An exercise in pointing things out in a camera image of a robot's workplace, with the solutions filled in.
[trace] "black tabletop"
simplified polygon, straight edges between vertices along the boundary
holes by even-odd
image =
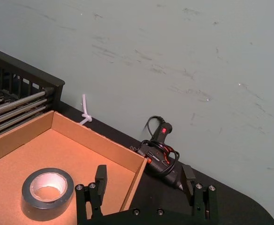
[[[80,122],[83,119],[81,117],[82,112],[62,102],[59,113],[76,122]],[[140,145],[139,141],[94,118],[91,123],[86,123],[85,126],[123,146],[138,147]],[[194,173],[197,180],[204,186],[213,184],[217,188],[218,210],[221,224],[274,225],[274,219],[271,215],[253,199],[199,171],[194,170]],[[142,209],[148,206],[182,213],[191,213],[191,207],[188,205],[187,198],[182,191],[173,189],[144,173],[133,198],[131,208]]]

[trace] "gray duct tape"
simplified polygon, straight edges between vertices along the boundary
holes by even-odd
[[[52,187],[58,191],[41,196],[42,189]],[[57,168],[45,168],[33,172],[23,183],[21,209],[37,221],[47,221],[61,215],[69,206],[74,183],[70,175]]]

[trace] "gray-green wall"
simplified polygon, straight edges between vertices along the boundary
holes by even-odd
[[[0,0],[0,50],[134,138],[163,116],[182,162],[274,217],[274,0]]]

